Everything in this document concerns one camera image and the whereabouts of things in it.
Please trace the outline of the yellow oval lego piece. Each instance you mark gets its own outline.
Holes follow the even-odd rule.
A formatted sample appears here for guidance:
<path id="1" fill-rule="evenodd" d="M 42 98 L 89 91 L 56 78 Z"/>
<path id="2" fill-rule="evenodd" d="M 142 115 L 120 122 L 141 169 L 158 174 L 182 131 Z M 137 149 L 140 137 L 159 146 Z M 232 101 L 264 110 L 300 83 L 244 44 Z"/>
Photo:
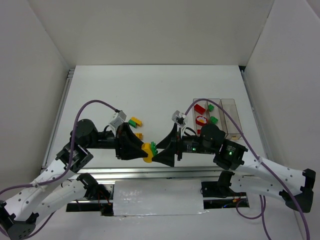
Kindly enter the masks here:
<path id="1" fill-rule="evenodd" d="M 151 144 L 150 143 L 144 143 L 142 146 L 141 146 L 141 149 L 146 153 L 146 156 L 143 157 L 143 161 L 145 163 L 151 163 L 152 162 L 152 158 L 153 158 L 153 151 L 151 149 Z"/>

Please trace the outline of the red flower lego piece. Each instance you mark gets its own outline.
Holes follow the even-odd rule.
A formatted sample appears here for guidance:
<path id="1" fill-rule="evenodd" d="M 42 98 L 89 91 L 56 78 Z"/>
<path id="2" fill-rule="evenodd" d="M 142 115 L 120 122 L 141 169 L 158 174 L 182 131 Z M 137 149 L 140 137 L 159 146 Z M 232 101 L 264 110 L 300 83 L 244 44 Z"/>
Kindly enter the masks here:
<path id="1" fill-rule="evenodd" d="M 208 123 L 208 119 L 204 116 L 199 115 L 195 118 L 195 123 L 199 126 L 204 126 Z"/>

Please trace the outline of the green 2x2 lego brick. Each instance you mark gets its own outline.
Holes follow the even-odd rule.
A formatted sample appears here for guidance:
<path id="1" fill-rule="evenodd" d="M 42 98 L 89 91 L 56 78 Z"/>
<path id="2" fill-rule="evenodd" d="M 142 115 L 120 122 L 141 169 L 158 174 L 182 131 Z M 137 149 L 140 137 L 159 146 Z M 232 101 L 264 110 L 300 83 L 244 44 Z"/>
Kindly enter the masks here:
<path id="1" fill-rule="evenodd" d="M 210 122 L 211 122 L 212 124 L 217 124 L 217 123 L 219 122 L 219 120 L 218 120 L 216 117 L 214 117 L 214 116 L 211 116 L 211 117 L 209 118 L 209 120 L 210 120 Z"/>

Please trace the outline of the small red lego piece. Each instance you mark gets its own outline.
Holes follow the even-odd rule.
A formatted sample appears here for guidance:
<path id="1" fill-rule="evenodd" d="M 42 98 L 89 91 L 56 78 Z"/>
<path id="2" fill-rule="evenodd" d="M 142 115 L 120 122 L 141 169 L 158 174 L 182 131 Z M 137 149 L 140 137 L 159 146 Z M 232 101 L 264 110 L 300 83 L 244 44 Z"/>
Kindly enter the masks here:
<path id="1" fill-rule="evenodd" d="M 194 111 L 197 112 L 200 115 L 203 115 L 206 112 L 206 109 L 203 106 L 199 105 L 199 104 L 195 104 L 194 105 Z"/>

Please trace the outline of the small green lego brick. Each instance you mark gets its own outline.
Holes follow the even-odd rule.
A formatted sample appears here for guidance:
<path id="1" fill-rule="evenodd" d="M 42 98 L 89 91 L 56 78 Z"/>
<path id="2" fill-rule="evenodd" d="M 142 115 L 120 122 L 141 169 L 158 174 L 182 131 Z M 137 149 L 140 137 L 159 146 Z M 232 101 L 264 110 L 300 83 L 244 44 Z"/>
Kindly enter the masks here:
<path id="1" fill-rule="evenodd" d="M 209 112 L 212 112 L 214 109 L 215 109 L 215 106 L 214 106 L 214 105 L 212 105 L 212 104 L 209 104 L 209 105 L 208 105 L 208 111 L 209 111 Z"/>

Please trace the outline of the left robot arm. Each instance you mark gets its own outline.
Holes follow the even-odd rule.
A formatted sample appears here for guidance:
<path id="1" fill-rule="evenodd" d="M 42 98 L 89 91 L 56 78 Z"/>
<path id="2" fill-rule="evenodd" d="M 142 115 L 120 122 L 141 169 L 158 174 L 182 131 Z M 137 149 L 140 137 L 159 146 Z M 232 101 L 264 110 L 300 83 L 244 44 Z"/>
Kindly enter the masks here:
<path id="1" fill-rule="evenodd" d="M 19 187 L 19 193 L 1 201 L 1 229 L 11 240 L 25 240 L 36 233 L 38 223 L 71 201 L 109 200 L 110 192 L 89 173 L 80 174 L 63 188 L 60 185 L 93 159 L 90 149 L 114 149 L 118 159 L 132 160 L 148 156 L 143 144 L 126 122 L 116 132 L 99 132 L 91 120 L 80 120 L 55 160 L 31 183 Z"/>

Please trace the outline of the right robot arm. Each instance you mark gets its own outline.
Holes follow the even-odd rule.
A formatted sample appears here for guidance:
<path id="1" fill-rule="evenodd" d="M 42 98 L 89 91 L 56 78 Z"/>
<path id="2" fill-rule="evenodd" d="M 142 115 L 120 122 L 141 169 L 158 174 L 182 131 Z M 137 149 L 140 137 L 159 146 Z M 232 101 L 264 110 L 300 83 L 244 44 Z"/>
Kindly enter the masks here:
<path id="1" fill-rule="evenodd" d="M 156 145 L 160 153 L 153 162 L 174 167 L 184 153 L 213 155 L 213 162 L 223 169 L 217 186 L 227 193 L 255 193 L 285 203 L 292 210 L 309 213 L 313 204 L 316 172 L 296 170 L 266 158 L 257 158 L 245 146 L 225 139 L 225 132 L 207 124 L 200 135 L 183 136 L 176 125 Z"/>

